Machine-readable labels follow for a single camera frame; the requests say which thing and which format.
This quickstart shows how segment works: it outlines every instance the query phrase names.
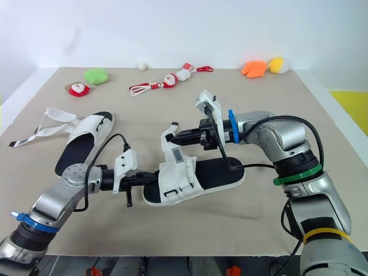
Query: green plush toy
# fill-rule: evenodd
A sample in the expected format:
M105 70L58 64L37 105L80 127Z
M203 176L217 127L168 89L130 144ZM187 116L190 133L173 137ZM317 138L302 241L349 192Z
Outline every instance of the green plush toy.
M108 79L108 74L101 68L89 69L85 72L85 80L91 85L100 85Z

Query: white wall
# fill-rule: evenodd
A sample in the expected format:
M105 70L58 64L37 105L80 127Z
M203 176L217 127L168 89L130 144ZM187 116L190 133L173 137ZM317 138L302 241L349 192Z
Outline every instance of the white wall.
M367 0L2 2L11 14L2 24L4 68L15 60L19 68L132 67L139 60L238 68L284 56L328 88L368 89Z
M1 1L0 23L0 104L13 93L37 68L36 61L23 51L26 45L19 43L18 18L10 10L7 1Z

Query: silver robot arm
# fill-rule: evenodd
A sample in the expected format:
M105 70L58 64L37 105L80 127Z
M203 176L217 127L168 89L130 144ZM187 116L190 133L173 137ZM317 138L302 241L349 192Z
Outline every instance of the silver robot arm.
M329 175L322 169L305 138L302 123L275 120L269 112L236 116L240 144L258 145L273 162L290 202L286 214L293 235L303 239L300 275L368 275L368 264L349 238L350 215Z
M274 184L281 186L289 198L285 213L290 233L304 242L300 275L368 275L364 256L349 238L350 215L323 170L319 136L316 135L316 139L322 164L306 139L301 122L314 129L309 122L264 111L235 116L232 110L229 110L229 120L222 120L220 104L206 90L195 105L208 118L202 119L197 129L177 133L171 142L201 144L204 150L220 147L224 158L225 143L255 144L264 151L278 174Z
M28 213L12 212L20 224L0 242L0 275L33 275L35 265L43 258L56 236L81 199L102 191L125 191L127 207L132 206L132 186L157 181L155 174L135 171L138 167L134 150L118 156L114 169L105 166L74 164L65 169L61 178L45 190Z

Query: beige table surface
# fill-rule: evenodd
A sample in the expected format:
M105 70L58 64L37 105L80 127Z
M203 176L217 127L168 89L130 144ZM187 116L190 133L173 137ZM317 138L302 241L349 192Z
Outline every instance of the beige table surface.
M194 107L197 95L208 89L227 109L235 113L269 110L309 120L319 130L325 152L325 168L345 202L352 218L352 239L368 250L368 169L329 115L314 99L294 72L267 74L247 79L238 70L197 73L173 89L149 91L138 97L128 87L160 81L170 69L106 69L110 81L93 87L90 94L75 98L64 86L83 80L85 68L61 68L28 103L14 124L0 137L0 239L18 222L12 210L27 212L39 194L56 181L54 167L65 147L67 134L36 139L18 148L10 141L29 137L38 126L45 107L88 116L98 111L116 117L112 133L121 132L139 154L143 170L155 171L163 161L160 135L170 122L180 129L196 128L202 114ZM313 151L315 141L308 133ZM117 139L98 163L112 165L121 152ZM199 160L219 157L200 146L183 148ZM269 161L253 145L227 145L229 156L243 163ZM90 196L86 212L74 213L55 237L49 254L62 255L280 255L289 254L296 241L281 229L280 214L286 201L280 187L272 183L276 173L267 168L249 168L239 187L203 195L175 206L145 204L141 188L133 189L132 208L125 207L125 194L100 192Z

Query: white slipper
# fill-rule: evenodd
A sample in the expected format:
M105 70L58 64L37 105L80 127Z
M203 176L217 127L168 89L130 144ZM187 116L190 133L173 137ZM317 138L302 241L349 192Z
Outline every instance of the white slipper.
M50 118L64 124L44 128L46 120ZM72 164L89 164L102 143L106 140L114 126L114 116L109 112L98 112L79 120L75 114L67 113L57 108L46 108L40 125L28 139L14 141L10 147L19 147L35 138L47 137L59 132L70 133L67 146L61 155L55 173L61 176L63 171Z
M145 185L144 201L153 206L173 205L182 201L239 186L244 182L245 170L230 171L222 158L198 161L196 157L183 155L180 146L167 141L167 136L175 136L178 128L173 123L161 135L165 162L160 164L158 181ZM242 163L229 158L231 165Z
M55 167L61 176L73 164L90 164L115 123L109 112L98 112L81 120L69 135L69 140Z

